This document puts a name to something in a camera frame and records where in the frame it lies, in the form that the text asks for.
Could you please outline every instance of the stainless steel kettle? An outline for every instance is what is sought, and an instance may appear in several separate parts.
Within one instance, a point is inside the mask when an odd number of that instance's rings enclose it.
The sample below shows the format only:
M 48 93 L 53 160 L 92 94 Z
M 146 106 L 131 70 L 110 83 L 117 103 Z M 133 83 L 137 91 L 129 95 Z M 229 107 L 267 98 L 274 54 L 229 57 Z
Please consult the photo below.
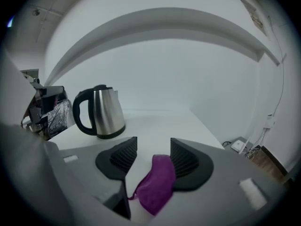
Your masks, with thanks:
M 79 118 L 79 105 L 85 100 L 88 101 L 92 128 L 85 127 Z M 117 93 L 112 87 L 98 85 L 81 91 L 74 99 L 72 110 L 76 125 L 88 135 L 110 139 L 120 135 L 126 128 Z

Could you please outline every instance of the wooden floor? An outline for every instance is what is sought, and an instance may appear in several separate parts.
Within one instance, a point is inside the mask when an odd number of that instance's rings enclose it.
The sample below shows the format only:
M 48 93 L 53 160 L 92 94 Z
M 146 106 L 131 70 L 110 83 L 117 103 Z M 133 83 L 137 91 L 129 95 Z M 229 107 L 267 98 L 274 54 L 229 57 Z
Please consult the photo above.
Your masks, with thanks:
M 254 157 L 250 158 L 250 161 L 262 168 L 262 170 L 267 172 L 267 174 L 279 183 L 285 183 L 285 186 L 289 186 L 289 183 L 286 182 L 286 180 L 284 181 L 285 175 L 263 150 L 256 151 Z

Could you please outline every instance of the black handle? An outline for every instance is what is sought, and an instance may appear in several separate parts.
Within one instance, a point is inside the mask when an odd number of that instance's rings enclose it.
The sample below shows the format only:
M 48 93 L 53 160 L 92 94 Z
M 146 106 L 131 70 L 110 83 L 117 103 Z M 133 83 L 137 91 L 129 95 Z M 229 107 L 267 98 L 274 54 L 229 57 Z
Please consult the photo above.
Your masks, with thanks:
M 74 117 L 74 120 L 75 120 L 75 123 L 76 125 L 78 126 L 78 128 L 88 134 L 88 135 L 91 135 L 91 136 L 96 136 L 97 132 L 96 132 L 96 129 L 94 127 L 95 125 L 95 122 L 94 122 L 94 117 L 91 113 L 93 113 L 93 111 L 89 110 L 89 118 L 90 118 L 90 121 L 93 121 L 94 123 L 92 123 L 92 128 L 87 128 L 85 127 L 81 121 L 80 121 L 80 118 L 79 118 L 79 115 L 80 115 L 80 108 L 79 108 L 79 105 L 80 103 L 82 103 L 83 101 L 85 100 L 88 100 L 89 101 L 89 105 L 92 105 L 93 104 L 93 89 L 86 89 L 82 92 L 80 92 L 74 99 L 74 102 L 73 102 L 73 107 L 72 107 L 72 112 L 73 112 L 73 117 Z

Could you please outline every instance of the white sticker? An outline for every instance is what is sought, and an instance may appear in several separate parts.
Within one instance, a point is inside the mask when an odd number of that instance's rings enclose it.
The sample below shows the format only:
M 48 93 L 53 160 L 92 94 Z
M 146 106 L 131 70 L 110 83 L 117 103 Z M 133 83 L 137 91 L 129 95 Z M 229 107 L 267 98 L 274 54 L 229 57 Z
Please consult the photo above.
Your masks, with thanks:
M 64 161 L 65 163 L 71 162 L 71 161 L 75 161 L 78 159 L 77 155 L 72 155 L 72 156 L 66 156 L 64 157 Z
M 250 205 L 255 210 L 261 209 L 267 204 L 267 199 L 264 197 L 258 186 L 253 182 L 251 178 L 240 181 L 239 186 L 245 192 L 246 197 L 249 200 Z

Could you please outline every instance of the purple cloth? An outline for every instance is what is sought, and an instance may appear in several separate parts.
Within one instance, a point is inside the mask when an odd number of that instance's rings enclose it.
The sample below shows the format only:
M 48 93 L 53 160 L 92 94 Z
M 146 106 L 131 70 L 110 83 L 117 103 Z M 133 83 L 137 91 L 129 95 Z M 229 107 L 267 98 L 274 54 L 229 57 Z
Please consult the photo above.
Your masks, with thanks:
M 138 184 L 135 194 L 140 204 L 152 215 L 156 215 L 173 195 L 175 181 L 174 164 L 168 155 L 153 155 L 150 172 Z

